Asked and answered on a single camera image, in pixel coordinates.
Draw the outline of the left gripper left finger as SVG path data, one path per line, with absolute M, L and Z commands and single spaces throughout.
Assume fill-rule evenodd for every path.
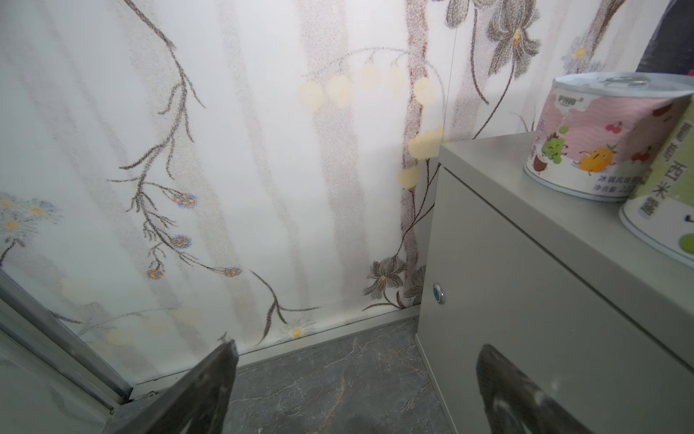
M 221 433 L 240 356 L 222 342 L 154 403 L 109 433 Z

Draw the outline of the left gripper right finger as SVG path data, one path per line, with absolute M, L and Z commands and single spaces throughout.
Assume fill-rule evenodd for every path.
M 494 346 L 483 345 L 476 374 L 491 432 L 590 432 Z

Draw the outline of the green label can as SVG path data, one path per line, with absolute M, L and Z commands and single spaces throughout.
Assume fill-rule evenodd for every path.
M 619 217 L 643 242 L 693 266 L 692 106 L 661 146 Z

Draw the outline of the pink white can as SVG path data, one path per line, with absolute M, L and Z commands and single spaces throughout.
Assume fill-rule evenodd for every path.
M 526 173 L 577 197 L 623 202 L 690 105 L 693 79 L 648 72 L 591 72 L 551 86 Z

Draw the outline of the blue red tomato can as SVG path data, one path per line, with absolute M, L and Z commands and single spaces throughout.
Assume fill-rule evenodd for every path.
M 693 0 L 670 1 L 636 70 L 693 76 Z

